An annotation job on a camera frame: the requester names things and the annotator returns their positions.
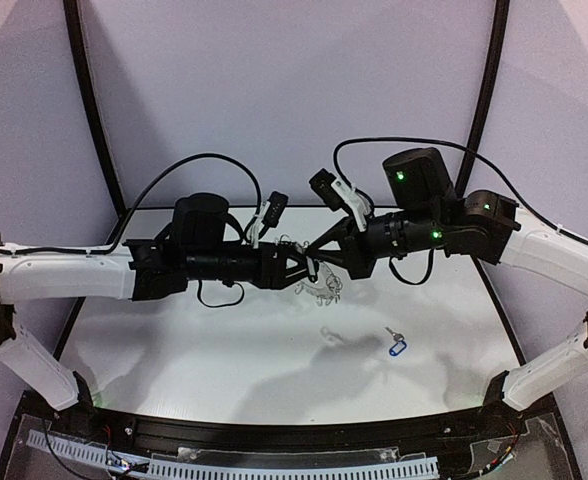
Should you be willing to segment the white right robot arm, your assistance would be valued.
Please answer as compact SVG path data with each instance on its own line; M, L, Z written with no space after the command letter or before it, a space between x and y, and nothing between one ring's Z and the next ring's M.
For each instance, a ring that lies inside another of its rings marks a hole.
M333 211L347 215L309 245L307 254L346 270L351 279L371 276L377 260L441 250L496 265L520 268L588 297L588 243L547 226L521 203L478 190L456 196L440 152L415 148L382 164L397 211L374 215L355 188L326 170L310 180ZM559 345L525 365L496 375L483 405L520 412L588 372L588 311Z

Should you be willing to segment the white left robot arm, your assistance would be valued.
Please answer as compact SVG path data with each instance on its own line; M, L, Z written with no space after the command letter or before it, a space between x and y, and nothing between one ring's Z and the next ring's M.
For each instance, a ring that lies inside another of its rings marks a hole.
M16 304L76 297L152 301L186 291L191 281L283 290L314 279L317 267L300 247L258 237L277 225L285 205L279 197L267 201L243 230L226 199L197 193L176 201L170 223L152 239L76 253L3 244L0 236L0 362L54 410L91 410L85 379L14 322Z

